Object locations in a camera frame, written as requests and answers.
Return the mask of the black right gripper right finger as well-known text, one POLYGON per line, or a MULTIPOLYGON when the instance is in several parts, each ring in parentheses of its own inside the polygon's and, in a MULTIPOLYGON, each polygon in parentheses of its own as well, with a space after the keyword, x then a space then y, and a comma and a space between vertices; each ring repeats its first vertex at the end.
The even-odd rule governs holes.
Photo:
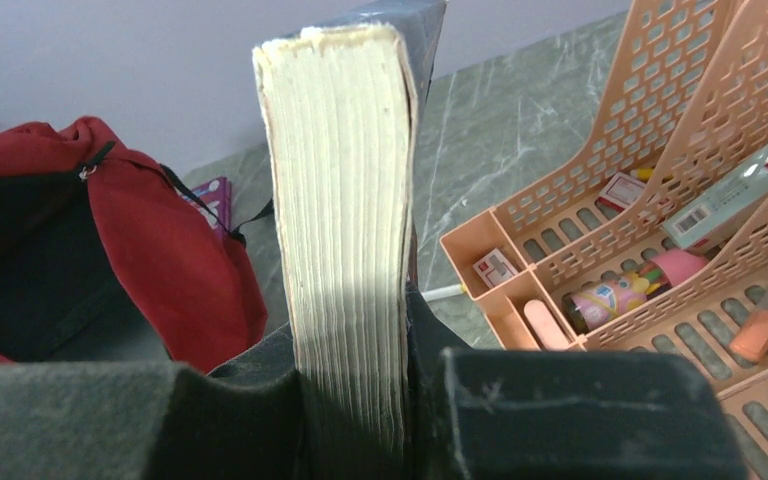
POLYGON ((745 479, 687 359, 467 345, 406 288, 415 479, 745 479))

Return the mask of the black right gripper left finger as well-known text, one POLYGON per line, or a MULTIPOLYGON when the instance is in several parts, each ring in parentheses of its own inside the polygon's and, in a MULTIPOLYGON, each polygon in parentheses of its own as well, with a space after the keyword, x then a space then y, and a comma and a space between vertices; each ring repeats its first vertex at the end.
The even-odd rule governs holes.
POLYGON ((209 374, 172 362, 0 365, 0 479, 301 479, 283 326, 209 374))

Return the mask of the purple puzzle book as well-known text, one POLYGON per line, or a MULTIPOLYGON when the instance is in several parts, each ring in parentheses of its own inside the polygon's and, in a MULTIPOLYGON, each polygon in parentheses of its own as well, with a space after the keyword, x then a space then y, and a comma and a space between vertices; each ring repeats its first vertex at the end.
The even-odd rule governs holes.
POLYGON ((196 208, 213 232, 220 238, 227 236, 225 230, 231 223, 232 183, 225 176, 215 177, 191 189, 202 205, 183 195, 183 198, 196 208))

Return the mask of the red student backpack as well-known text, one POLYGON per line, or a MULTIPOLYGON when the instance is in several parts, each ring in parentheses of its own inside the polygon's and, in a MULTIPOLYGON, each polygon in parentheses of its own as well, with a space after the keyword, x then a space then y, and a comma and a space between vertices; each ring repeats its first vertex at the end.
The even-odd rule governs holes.
POLYGON ((88 328, 144 323, 209 372, 267 319, 229 215, 104 121, 0 132, 0 363, 82 358, 88 328))

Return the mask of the blue paperback book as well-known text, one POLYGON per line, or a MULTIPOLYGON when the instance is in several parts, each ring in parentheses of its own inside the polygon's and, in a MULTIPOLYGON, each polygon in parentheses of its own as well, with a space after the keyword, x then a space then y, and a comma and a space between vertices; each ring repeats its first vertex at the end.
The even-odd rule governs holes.
POLYGON ((401 458, 414 160, 447 5, 374 1, 252 51, 320 454, 401 458))

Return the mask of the pink eraser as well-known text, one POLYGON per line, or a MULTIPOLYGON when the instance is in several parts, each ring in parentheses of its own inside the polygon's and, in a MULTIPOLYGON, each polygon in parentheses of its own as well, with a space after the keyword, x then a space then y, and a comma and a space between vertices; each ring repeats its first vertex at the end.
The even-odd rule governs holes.
POLYGON ((542 300, 532 299, 523 308, 525 319, 544 350, 567 350, 570 341, 542 300))

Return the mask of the yellow white marker pen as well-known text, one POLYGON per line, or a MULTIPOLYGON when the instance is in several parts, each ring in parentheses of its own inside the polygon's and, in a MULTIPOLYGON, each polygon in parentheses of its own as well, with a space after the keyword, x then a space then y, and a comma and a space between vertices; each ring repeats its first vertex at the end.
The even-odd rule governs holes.
POLYGON ((463 284, 453 284, 448 285, 444 287, 439 287, 431 290, 426 290, 422 292, 423 298, 427 302, 435 302, 447 298, 456 297, 459 295, 462 295, 466 292, 466 289, 463 284))

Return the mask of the small white card box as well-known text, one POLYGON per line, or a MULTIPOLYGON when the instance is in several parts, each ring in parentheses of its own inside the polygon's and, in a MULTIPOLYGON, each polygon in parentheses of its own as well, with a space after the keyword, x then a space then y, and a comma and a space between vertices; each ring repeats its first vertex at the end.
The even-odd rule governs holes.
POLYGON ((489 289, 501 285, 519 273, 518 267, 499 248, 478 259, 473 264, 473 270, 489 289))

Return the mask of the pink pencil case tube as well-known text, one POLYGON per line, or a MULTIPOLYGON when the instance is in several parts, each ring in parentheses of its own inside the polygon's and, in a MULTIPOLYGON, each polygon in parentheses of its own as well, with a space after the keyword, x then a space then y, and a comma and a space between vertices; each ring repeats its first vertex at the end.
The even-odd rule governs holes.
POLYGON ((680 285, 708 262, 684 250, 668 250, 615 279, 568 294, 562 311, 577 333, 589 333, 680 285))

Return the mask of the small red white box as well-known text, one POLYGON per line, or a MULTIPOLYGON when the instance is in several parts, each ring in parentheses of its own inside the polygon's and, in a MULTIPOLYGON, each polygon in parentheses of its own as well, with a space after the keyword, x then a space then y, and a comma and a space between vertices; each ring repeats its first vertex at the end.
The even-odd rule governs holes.
POLYGON ((595 203, 620 213, 637 201, 645 187, 645 182, 629 174, 618 172, 600 190, 595 203))

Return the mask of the orange plastic desk organizer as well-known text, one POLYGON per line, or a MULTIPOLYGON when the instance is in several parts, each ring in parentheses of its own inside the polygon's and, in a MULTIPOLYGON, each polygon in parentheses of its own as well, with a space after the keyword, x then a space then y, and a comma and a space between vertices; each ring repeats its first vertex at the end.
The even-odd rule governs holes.
POLYGON ((538 299, 570 341, 562 351, 683 357, 711 385, 745 479, 768 479, 768 352, 752 363, 729 349, 768 288, 768 196, 680 285, 585 334, 562 311, 568 294, 679 249, 662 223, 767 143, 768 1, 636 1, 583 148, 441 244, 497 350, 551 351, 523 313, 538 299), (620 213, 595 203, 618 172, 646 183, 620 213), (495 248, 519 273, 489 289, 473 264, 495 248))

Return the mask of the white green ruler case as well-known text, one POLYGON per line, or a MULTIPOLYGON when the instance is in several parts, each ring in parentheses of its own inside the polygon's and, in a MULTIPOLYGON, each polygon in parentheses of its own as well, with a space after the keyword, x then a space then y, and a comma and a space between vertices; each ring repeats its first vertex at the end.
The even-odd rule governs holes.
POLYGON ((703 255, 732 237, 768 196, 768 143, 666 219, 673 244, 703 255))

